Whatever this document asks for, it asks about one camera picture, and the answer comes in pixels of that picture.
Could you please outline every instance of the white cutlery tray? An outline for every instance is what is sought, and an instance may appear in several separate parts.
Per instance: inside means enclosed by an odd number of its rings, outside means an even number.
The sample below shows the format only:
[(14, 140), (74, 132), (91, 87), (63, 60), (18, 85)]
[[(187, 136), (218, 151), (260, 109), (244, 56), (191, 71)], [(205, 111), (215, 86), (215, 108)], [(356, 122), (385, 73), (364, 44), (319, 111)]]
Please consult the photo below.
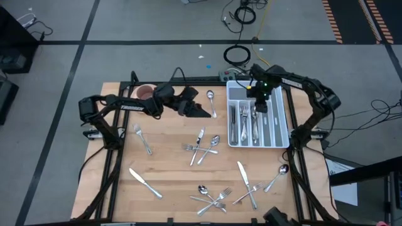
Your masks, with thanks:
[[(247, 86), (250, 81), (238, 81), (241, 85)], [(288, 127), (286, 124), (285, 108), (283, 105), (282, 88), (278, 87), (272, 91), (269, 100), (266, 101), (268, 113), (258, 112), (258, 133), (259, 139), (256, 143), (252, 138), (251, 109), (254, 107), (255, 99), (246, 97), (246, 89), (237, 84), (236, 81), (226, 83), (227, 95), (227, 142), (229, 146), (235, 148), (287, 148), (289, 146)], [(241, 106), (249, 108), (246, 120), (247, 139), (241, 141), (241, 131), (243, 127), (242, 116), (239, 109)], [(231, 107), (236, 108), (236, 129), (237, 144), (230, 141), (232, 114)]]

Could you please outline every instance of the knife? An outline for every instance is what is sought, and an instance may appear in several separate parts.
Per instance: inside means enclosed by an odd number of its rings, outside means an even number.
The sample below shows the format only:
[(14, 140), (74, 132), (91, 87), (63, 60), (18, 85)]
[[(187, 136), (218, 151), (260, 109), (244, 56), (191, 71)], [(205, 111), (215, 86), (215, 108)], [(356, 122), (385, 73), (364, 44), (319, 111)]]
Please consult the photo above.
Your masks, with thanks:
[(194, 163), (194, 159), (195, 159), (195, 157), (197, 155), (198, 148), (200, 147), (200, 142), (201, 142), (202, 137), (204, 136), (204, 132), (205, 132), (205, 126), (201, 129), (200, 134), (198, 135), (197, 145), (196, 145), (196, 148), (195, 148), (195, 151), (194, 151), (194, 154), (193, 154), (193, 158), (191, 159), (190, 166), (192, 166), (193, 163)]
[[(239, 166), (239, 170), (240, 170), (241, 176), (243, 177), (244, 183), (246, 184), (247, 191), (250, 192), (251, 190), (250, 190), (249, 180), (247, 179), (246, 171), (244, 170), (244, 167), (243, 167), (243, 165), (241, 164), (241, 162), (238, 161), (238, 162), (237, 162), (237, 165)], [(251, 204), (252, 204), (252, 206), (253, 206), (253, 210), (256, 210), (256, 209), (257, 209), (257, 203), (256, 203), (256, 201), (254, 200), (253, 194), (250, 193), (249, 196), (250, 196), (250, 199), (251, 199)]]
[(151, 187), (149, 184), (147, 184), (144, 179), (138, 175), (133, 169), (129, 168), (130, 173), (133, 177), (135, 177), (139, 182), (141, 182), (143, 185), (145, 185), (148, 189), (150, 189), (157, 198), (161, 199), (163, 196), (161, 194), (159, 194), (159, 192), (157, 192), (155, 189), (153, 189), (153, 187)]

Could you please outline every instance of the wooden table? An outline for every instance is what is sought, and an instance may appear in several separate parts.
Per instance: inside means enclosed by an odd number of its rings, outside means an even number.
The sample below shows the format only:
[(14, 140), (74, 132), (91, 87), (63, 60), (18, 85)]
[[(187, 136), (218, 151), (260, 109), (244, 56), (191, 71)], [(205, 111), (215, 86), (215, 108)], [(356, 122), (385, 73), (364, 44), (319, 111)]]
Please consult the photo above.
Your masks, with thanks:
[[(117, 95), (118, 88), (119, 83), (105, 83), (101, 94)], [(243, 199), (241, 204), (232, 205), (234, 200), (247, 192), (237, 161), (244, 165), (250, 184), (254, 185), (260, 181), (268, 183), (278, 173), (279, 166), (284, 163), (281, 157), (284, 149), (229, 147), (227, 143), (226, 87), (200, 86), (195, 88), (200, 93), (195, 101), (201, 103), (207, 111), (210, 111), (210, 104), (205, 93), (208, 89), (215, 92), (214, 102), (218, 118), (180, 117), (177, 112), (173, 112), (167, 107), (158, 121), (139, 112), (130, 113), (113, 221), (166, 222), (167, 218), (173, 217), (174, 222), (249, 223), (251, 218), (257, 218), (258, 222), (262, 223), (264, 222), (263, 215), (272, 207), (278, 207), (289, 217), (297, 219), (289, 173), (278, 178), (268, 193), (264, 193), (262, 190), (254, 193), (258, 210), (252, 210), (248, 197)], [(175, 90), (177, 94), (181, 92), (182, 87), (175, 87)], [(289, 119), (285, 92), (283, 95), (286, 118)], [(312, 113), (307, 96), (299, 90), (292, 90), (292, 96), (297, 121), (305, 122)], [(106, 117), (110, 124), (113, 115), (111, 113)], [(152, 156), (146, 154), (143, 143), (134, 133), (132, 127), (134, 123), (141, 125), (143, 135), (153, 150)], [(201, 166), (196, 164), (190, 166), (193, 152), (182, 150), (180, 144), (195, 143), (202, 126), (206, 127), (206, 132), (201, 147), (207, 148), (212, 136), (218, 134), (221, 142), (214, 149), (219, 150), (219, 154), (207, 155)], [(90, 141), (86, 158), (102, 145), (101, 140)], [(318, 141), (311, 141), (308, 146), (321, 150)], [(308, 149), (305, 149), (304, 153), (312, 191), (329, 213), (337, 218), (330, 204), (329, 178), (323, 156)], [(196, 160), (201, 155), (202, 153), (198, 153)], [(80, 215), (99, 191), (105, 158), (106, 151), (103, 151), (91, 159), (84, 168), (72, 217)], [(163, 195), (163, 199), (158, 200), (152, 192), (133, 178), (129, 173), (129, 168), (135, 170), (157, 189)], [(213, 197), (217, 197), (224, 188), (231, 187), (233, 189), (233, 192), (223, 200), (223, 203), (227, 204), (227, 214), (218, 208), (211, 208), (202, 217), (196, 214), (206, 203), (191, 200), (188, 196), (208, 199), (198, 192), (199, 185), (205, 185)], [(305, 196), (302, 189), (300, 191), (305, 218), (308, 218)], [(102, 215), (106, 216), (107, 211), (105, 210), (109, 203), (109, 194), (106, 195), (104, 203)]]

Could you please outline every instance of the gray floor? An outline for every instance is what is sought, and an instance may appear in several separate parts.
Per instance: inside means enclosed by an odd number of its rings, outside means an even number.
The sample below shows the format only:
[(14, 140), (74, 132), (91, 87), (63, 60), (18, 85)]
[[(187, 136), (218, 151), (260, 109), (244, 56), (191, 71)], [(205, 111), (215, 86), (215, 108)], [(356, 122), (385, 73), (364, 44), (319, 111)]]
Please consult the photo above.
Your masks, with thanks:
[[(209, 0), (184, 6), (179, 0), (101, 0), (88, 40), (235, 40), (219, 21), (229, 1)], [(79, 40), (94, 0), (2, 0), (0, 3), (18, 18), (30, 11), (55, 32), (46, 40)], [(231, 11), (237, 3), (231, 5)], [(263, 11), (257, 11), (261, 18)], [(242, 39), (249, 40), (259, 20), (246, 26)], [(236, 22), (233, 29), (239, 29)], [(321, 1), (274, 1), (261, 39), (335, 40)], [(62, 118), (46, 161), (25, 224), (59, 222), (70, 218), (77, 175), (88, 140), (82, 136), (77, 102), (98, 94), (103, 82), (129, 80), (135, 70), (140, 81), (165, 81), (175, 67), (186, 76), (216, 76), (229, 65), (222, 54), (229, 45), (87, 45), (80, 59)], [(62, 89), (78, 46), (40, 46), (31, 72), (10, 75), (20, 90), (6, 124), (0, 127), (0, 221), (14, 225), (33, 171), (52, 123)], [(394, 104), (402, 89), (386, 49), (381, 45), (258, 45), (259, 54), (291, 72), (317, 78), (342, 100), (337, 116), (370, 109), (381, 99)], [(402, 47), (393, 46), (402, 58)], [(233, 51), (231, 60), (243, 59)], [(251, 63), (260, 63), (252, 54)], [(375, 113), (339, 119), (336, 128), (353, 128)], [(328, 153), (360, 164), (371, 164), (400, 155), (402, 120), (385, 122), (327, 150)], [(334, 131), (329, 140), (345, 136)], [(340, 211), (358, 220), (381, 220), (383, 184), (359, 184), (359, 207), (338, 204)]]

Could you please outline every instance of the metal spoon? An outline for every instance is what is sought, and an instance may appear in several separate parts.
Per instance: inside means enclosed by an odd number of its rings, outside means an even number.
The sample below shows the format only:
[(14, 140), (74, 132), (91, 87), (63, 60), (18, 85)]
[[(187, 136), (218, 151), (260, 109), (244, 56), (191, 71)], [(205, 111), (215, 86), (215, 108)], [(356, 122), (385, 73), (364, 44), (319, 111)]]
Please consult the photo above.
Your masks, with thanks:
[[(208, 151), (213, 147), (219, 144), (220, 141), (220, 136), (216, 135), (211, 139), (211, 146), (209, 146)], [(200, 165), (202, 163), (202, 161), (205, 159), (208, 151), (204, 152), (204, 154), (202, 155), (202, 157), (200, 158), (200, 160), (198, 161), (197, 165)]]
[(209, 100), (211, 101), (211, 107), (212, 107), (212, 117), (216, 118), (216, 111), (215, 111), (215, 107), (214, 107), (214, 92), (212, 90), (208, 90), (207, 91), (207, 97), (209, 98)]
[(275, 176), (275, 178), (268, 184), (268, 186), (266, 188), (264, 188), (264, 192), (268, 192), (268, 190), (271, 188), (271, 186), (274, 184), (274, 182), (276, 181), (276, 179), (281, 176), (281, 175), (285, 175), (287, 172), (289, 171), (289, 165), (287, 164), (283, 164), (279, 167), (279, 173), (278, 175)]
[[(208, 194), (208, 189), (207, 189), (205, 186), (199, 185), (199, 186), (198, 186), (198, 191), (199, 191), (201, 194), (203, 194), (203, 195), (205, 195), (205, 196), (208, 196), (208, 198), (210, 198), (212, 201), (215, 201), (214, 198), (212, 198), (212, 197)], [(224, 213), (226, 213), (225, 208), (220, 208), (220, 209), (221, 209)]]

